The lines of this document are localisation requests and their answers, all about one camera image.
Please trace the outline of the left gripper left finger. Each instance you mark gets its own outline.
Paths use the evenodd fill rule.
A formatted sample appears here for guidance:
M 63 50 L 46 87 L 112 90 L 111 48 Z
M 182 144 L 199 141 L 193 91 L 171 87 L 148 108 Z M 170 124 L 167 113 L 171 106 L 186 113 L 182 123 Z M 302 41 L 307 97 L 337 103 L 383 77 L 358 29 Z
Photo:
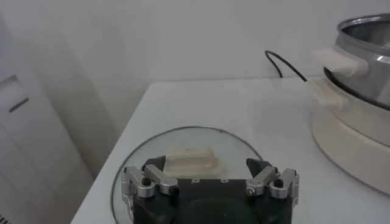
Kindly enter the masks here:
M 121 172 L 121 191 L 123 195 L 151 198 L 159 190 L 161 194 L 176 196 L 179 183 L 163 173 L 165 156 L 148 159 L 141 169 L 125 167 Z

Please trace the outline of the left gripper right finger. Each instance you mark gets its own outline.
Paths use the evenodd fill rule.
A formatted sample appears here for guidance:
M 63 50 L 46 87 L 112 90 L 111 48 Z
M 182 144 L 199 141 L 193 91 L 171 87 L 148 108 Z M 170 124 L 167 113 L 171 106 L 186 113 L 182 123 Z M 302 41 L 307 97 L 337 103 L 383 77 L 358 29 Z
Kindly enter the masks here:
M 292 200 L 292 205 L 299 202 L 299 174 L 294 169 L 285 169 L 280 172 L 277 167 L 268 161 L 248 158 L 246 165 L 252 178 L 246 180 L 246 195 L 258 197 L 268 190 L 270 196 L 276 199 Z

